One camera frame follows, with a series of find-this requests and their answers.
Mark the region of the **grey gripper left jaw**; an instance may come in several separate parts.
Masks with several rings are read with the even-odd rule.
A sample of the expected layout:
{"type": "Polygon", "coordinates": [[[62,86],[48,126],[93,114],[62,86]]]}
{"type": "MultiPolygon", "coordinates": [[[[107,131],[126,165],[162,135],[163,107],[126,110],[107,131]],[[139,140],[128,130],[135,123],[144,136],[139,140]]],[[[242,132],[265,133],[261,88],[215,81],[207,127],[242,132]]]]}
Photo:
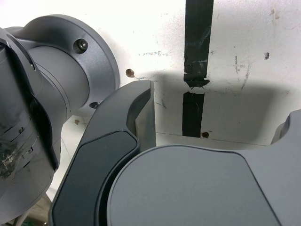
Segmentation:
{"type": "Polygon", "coordinates": [[[94,112],[50,209],[53,226],[104,226],[111,186],[121,169],[156,146],[154,83],[134,81],[94,112]]]}

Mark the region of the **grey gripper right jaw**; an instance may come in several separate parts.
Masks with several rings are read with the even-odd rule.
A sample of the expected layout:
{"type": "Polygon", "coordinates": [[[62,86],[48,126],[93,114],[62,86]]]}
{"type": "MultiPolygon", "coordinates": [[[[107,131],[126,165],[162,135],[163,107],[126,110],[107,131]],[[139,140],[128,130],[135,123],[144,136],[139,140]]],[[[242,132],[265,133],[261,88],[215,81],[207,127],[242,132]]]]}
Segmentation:
{"type": "Polygon", "coordinates": [[[298,226],[301,112],[261,149],[166,145],[142,152],[115,178],[110,226],[298,226]]]}

